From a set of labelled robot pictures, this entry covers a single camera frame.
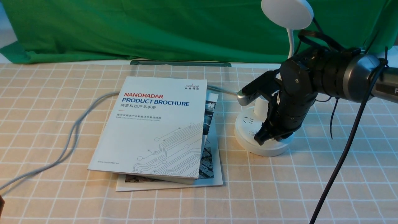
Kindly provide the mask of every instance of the booklet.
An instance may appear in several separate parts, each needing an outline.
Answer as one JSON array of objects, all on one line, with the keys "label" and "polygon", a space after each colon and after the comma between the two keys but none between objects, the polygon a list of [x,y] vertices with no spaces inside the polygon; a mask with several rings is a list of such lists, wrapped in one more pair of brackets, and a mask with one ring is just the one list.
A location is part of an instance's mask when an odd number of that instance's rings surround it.
[{"label": "booklet", "polygon": [[127,77],[88,169],[198,179],[207,80]]}]

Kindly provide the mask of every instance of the white lamp base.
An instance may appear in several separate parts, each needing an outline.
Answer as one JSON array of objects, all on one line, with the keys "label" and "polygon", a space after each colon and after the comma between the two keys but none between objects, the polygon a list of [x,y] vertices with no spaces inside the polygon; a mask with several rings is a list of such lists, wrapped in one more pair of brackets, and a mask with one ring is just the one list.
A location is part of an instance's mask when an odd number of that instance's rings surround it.
[{"label": "white lamp base", "polygon": [[294,134],[279,142],[274,139],[267,140],[259,145],[254,140],[254,135],[260,130],[267,117],[268,102],[263,97],[256,99],[255,106],[243,110],[235,121],[235,137],[242,148],[248,152],[264,157],[273,157],[284,153],[292,142]]}]

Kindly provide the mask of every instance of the stacked booklet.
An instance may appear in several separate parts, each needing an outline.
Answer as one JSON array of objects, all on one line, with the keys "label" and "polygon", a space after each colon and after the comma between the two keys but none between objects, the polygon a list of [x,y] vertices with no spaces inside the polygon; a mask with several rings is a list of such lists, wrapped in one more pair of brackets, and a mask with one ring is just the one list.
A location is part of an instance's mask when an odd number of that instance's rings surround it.
[{"label": "stacked booklet", "polygon": [[[217,100],[218,94],[207,92],[207,80],[127,77],[88,169],[120,174],[124,183],[152,183],[131,191],[168,183],[174,185],[167,188],[222,185],[213,170],[214,164],[220,167],[212,122]],[[212,178],[204,183],[204,177]]]}]

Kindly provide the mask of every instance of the brochure cover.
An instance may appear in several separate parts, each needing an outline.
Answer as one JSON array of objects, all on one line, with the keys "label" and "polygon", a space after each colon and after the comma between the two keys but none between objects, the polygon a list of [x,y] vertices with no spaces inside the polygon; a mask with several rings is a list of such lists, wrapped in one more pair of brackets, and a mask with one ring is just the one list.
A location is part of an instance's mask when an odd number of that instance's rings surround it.
[{"label": "brochure cover", "polygon": [[88,169],[199,178],[207,80],[127,77]]},{"label": "brochure cover", "polygon": [[204,146],[199,179],[193,184],[181,184],[158,179],[140,177],[136,175],[119,174],[116,191],[148,191],[159,189],[175,189],[190,187],[209,187],[223,185],[219,147],[216,135],[215,122],[210,124],[209,135]]}]

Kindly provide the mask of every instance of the gray cable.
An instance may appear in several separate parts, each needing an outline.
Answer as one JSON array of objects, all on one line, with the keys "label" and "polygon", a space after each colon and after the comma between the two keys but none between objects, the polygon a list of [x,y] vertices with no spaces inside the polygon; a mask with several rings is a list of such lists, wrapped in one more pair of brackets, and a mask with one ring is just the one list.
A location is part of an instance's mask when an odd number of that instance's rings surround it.
[{"label": "gray cable", "polygon": [[[230,91],[230,90],[226,90],[226,89],[223,89],[223,88],[220,88],[220,87],[217,87],[217,86],[208,85],[208,86],[207,86],[207,89],[213,90],[213,91],[217,91],[217,92],[224,92],[224,93],[232,94],[232,95],[235,95],[235,96],[236,96],[236,92],[233,92],[233,91]],[[79,128],[80,128],[81,122],[85,119],[85,117],[86,117],[86,116],[87,116],[87,115],[88,115],[88,114],[89,114],[89,113],[90,113],[102,100],[104,100],[104,99],[106,99],[106,98],[108,98],[108,97],[111,97],[111,96],[119,95],[119,93],[120,93],[119,91],[116,91],[116,92],[109,92],[109,93],[107,93],[107,94],[104,94],[104,95],[98,97],[98,98],[90,105],[90,107],[89,107],[89,108],[88,108],[88,109],[75,121],[75,123],[73,124],[73,126],[72,126],[72,128],[71,128],[71,130],[70,130],[70,132],[69,132],[68,140],[66,141],[65,147],[64,147],[64,149],[62,150],[61,155],[58,157],[58,159],[57,159],[55,162],[50,163],[50,164],[48,164],[48,165],[46,165],[46,166],[40,167],[40,168],[38,168],[38,169],[34,169],[34,170],[29,171],[29,172],[27,172],[27,173],[24,173],[24,174],[22,174],[22,175],[20,175],[20,176],[18,176],[18,177],[16,177],[16,178],[14,178],[14,179],[8,181],[7,183],[5,183],[5,184],[3,184],[2,186],[0,186],[0,191],[3,190],[3,189],[5,189],[5,188],[8,187],[9,185],[13,184],[14,182],[16,182],[16,181],[22,179],[22,178],[30,177],[30,176],[35,176],[35,175],[37,175],[37,174],[39,174],[39,173],[41,173],[41,172],[43,172],[43,171],[45,171],[45,170],[47,170],[47,169],[49,169],[49,168],[52,168],[52,167],[54,167],[54,166],[56,166],[56,165],[58,165],[58,164],[60,164],[60,163],[63,163],[65,160],[67,160],[67,159],[70,157],[70,155],[73,153],[73,151],[75,151],[75,149],[76,149],[77,141],[78,141],[78,138],[79,138]],[[71,148],[71,150],[68,152],[68,154],[63,158],[63,156],[65,155],[65,153],[66,153],[66,151],[67,151],[67,149],[68,149],[68,145],[69,145],[70,139],[72,138],[73,130],[75,130],[75,135],[74,135],[75,138],[74,138],[74,142],[73,142],[72,148]]]}]

